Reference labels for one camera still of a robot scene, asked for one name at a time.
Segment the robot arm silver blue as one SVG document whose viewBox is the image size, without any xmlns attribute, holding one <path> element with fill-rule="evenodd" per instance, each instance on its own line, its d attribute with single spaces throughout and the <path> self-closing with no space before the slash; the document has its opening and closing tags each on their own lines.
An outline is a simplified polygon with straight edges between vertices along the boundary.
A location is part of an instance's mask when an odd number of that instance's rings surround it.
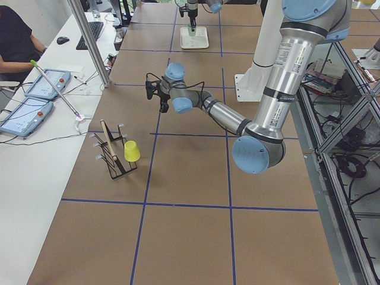
<svg viewBox="0 0 380 285">
<path fill-rule="evenodd" d="M 169 64 L 160 79 L 145 82 L 147 97 L 160 97 L 162 113 L 167 112 L 169 100 L 176 113 L 202 109 L 238 135 L 232 150 L 237 167 L 250 174 L 262 173 L 280 163 L 286 153 L 281 129 L 315 46 L 347 37 L 351 9 L 351 1 L 282 1 L 281 42 L 252 121 L 209 92 L 190 89 L 179 63 Z"/>
</svg>

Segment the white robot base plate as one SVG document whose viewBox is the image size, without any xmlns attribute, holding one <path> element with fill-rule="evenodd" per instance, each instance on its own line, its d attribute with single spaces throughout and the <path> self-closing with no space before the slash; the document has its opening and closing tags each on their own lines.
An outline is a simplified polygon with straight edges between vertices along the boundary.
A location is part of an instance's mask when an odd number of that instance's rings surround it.
<svg viewBox="0 0 380 285">
<path fill-rule="evenodd" d="M 256 80 L 250 72 L 235 74 L 235 91 L 238 102 L 259 102 L 262 91 L 259 89 L 259 80 Z"/>
</svg>

